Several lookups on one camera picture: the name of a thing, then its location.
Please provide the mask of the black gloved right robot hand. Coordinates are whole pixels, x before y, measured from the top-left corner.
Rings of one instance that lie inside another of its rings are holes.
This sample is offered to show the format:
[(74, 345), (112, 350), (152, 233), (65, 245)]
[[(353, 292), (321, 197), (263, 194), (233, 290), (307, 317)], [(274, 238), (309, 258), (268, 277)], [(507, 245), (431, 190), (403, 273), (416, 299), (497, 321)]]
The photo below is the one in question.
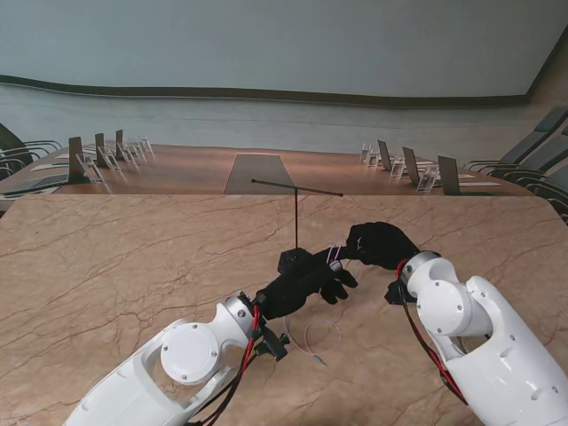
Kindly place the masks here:
[(395, 225), (367, 222), (351, 227), (343, 257), (395, 271), (403, 261), (410, 260), (419, 252), (418, 247)]

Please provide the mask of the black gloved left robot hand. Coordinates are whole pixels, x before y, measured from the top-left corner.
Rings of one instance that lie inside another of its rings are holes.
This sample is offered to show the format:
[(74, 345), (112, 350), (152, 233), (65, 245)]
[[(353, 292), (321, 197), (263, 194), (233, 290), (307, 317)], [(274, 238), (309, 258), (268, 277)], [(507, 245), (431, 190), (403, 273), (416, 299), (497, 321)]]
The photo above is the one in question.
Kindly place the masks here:
[(255, 302), (266, 320), (274, 320), (301, 309), (309, 296), (320, 295), (328, 304), (348, 297), (358, 282), (343, 268), (339, 248), (311, 253), (292, 248), (280, 254), (279, 276), (256, 292)]

